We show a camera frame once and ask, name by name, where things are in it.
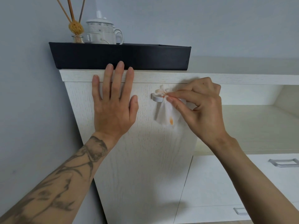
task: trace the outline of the white pouch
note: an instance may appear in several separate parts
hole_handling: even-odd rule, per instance
[[[161,85],[160,89],[155,91],[156,96],[163,97],[156,121],[163,126],[174,127],[177,125],[181,114],[166,100],[168,97],[166,93],[169,93],[170,91],[170,89],[164,89],[164,85]]]

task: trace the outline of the cabinet handle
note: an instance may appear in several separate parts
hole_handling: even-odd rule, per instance
[[[156,102],[162,102],[163,97],[158,97],[158,96],[155,95],[155,93],[152,93],[152,100],[156,101]]]
[[[247,212],[239,212],[239,211],[238,211],[238,210],[241,210],[241,209],[246,211],[245,208],[234,208],[234,210],[235,210],[235,212],[237,213],[237,215],[248,215]]]
[[[297,160],[297,159],[269,159],[269,162],[279,168],[299,167],[299,160]],[[295,162],[295,163],[279,164],[277,162]]]

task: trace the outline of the reed diffuser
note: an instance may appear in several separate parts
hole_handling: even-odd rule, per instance
[[[81,13],[80,13],[80,18],[79,21],[75,20],[74,17],[74,12],[73,12],[73,8],[72,8],[72,4],[71,4],[71,0],[68,0],[68,4],[69,4],[69,9],[70,9],[70,14],[71,14],[71,19],[69,18],[69,16],[67,15],[66,11],[64,10],[62,4],[60,3],[59,0],[57,0],[60,7],[62,8],[62,11],[64,12],[65,16],[67,17],[67,19],[69,20],[69,29],[72,33],[74,33],[74,35],[72,35],[72,37],[74,38],[74,42],[75,43],[84,43],[83,42],[83,36],[81,36],[81,34],[84,32],[83,26],[81,25],[81,18],[82,18],[82,13],[83,13],[83,9],[84,9],[84,3],[85,0],[83,0],[83,4],[82,4],[82,8],[81,8]]]

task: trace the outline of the blue-gray wall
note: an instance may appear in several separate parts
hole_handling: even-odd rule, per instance
[[[193,56],[299,57],[299,0],[96,0],[126,43]]]
[[[82,0],[72,0],[77,18]],[[66,0],[62,0],[67,9]],[[83,22],[95,17],[86,0]],[[56,0],[0,0],[0,216],[82,146],[49,41],[71,41]],[[95,188],[74,223],[102,223]]]

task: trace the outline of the white mug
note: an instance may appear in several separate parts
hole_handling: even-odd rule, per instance
[[[113,23],[102,18],[101,11],[97,11],[97,19],[87,21],[89,33],[88,40],[94,44],[116,44],[116,35],[121,34],[121,43],[123,44],[123,33],[115,28]]]

